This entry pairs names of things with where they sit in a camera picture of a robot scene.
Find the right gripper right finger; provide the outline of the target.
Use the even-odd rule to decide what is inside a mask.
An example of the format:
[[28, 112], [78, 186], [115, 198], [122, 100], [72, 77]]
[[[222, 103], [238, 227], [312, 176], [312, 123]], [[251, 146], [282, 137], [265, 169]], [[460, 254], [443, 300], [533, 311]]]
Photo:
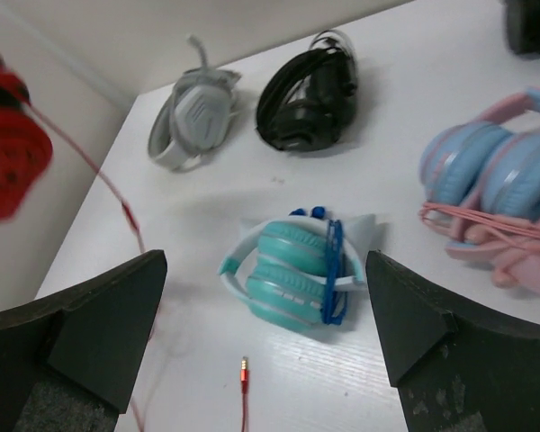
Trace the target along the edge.
[[365, 271], [408, 430], [540, 431], [539, 324], [451, 292], [378, 251]]

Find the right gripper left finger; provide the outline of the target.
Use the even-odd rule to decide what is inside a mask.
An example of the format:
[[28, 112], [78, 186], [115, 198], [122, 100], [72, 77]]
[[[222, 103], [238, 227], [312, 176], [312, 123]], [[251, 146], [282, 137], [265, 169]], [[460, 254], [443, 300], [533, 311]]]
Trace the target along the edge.
[[112, 431], [125, 413], [167, 277], [150, 250], [0, 312], [0, 431]]

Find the red black headphones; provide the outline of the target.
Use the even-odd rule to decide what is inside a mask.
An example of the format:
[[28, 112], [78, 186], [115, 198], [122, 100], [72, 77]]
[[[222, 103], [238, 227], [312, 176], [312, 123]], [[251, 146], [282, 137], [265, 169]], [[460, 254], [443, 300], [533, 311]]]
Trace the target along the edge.
[[31, 104], [26, 84], [0, 57], [0, 221], [14, 216], [52, 158], [49, 136], [25, 110]]

